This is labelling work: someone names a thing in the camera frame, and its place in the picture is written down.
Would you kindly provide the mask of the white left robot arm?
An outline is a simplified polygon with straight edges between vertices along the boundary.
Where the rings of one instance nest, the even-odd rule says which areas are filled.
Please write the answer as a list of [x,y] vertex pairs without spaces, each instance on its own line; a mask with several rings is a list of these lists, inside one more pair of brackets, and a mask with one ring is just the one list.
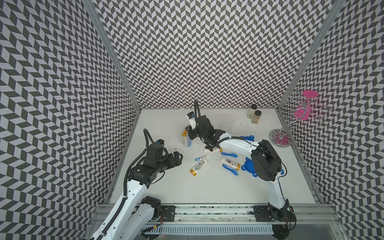
[[154,141],[143,130],[146,146],[130,164],[123,181],[123,192],[104,222],[91,235],[92,240],[133,240],[150,221],[162,220],[161,200],[147,196],[158,174],[182,164],[183,155],[169,153],[163,140]]

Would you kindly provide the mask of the blue white toothbrush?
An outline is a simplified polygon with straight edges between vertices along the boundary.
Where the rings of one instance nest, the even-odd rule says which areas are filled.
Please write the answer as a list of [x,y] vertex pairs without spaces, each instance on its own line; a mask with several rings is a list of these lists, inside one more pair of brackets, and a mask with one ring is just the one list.
[[191,145],[192,145],[192,140],[190,139],[189,136],[187,136],[187,138],[188,138],[188,147],[191,147]]

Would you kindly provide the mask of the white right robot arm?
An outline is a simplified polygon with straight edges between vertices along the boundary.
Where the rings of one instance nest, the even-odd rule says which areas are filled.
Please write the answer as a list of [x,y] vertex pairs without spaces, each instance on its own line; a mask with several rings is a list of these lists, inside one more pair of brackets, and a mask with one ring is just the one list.
[[250,142],[244,137],[235,137],[231,134],[215,129],[210,120],[202,115],[197,100],[194,101],[194,111],[187,114],[190,125],[186,127],[191,140],[200,138],[205,148],[213,151],[222,148],[243,155],[252,161],[254,170],[259,179],[263,180],[269,197],[266,206],[255,207],[252,214],[257,222],[295,223],[296,214],[289,200],[283,195],[280,178],[282,169],[286,166],[267,140]]

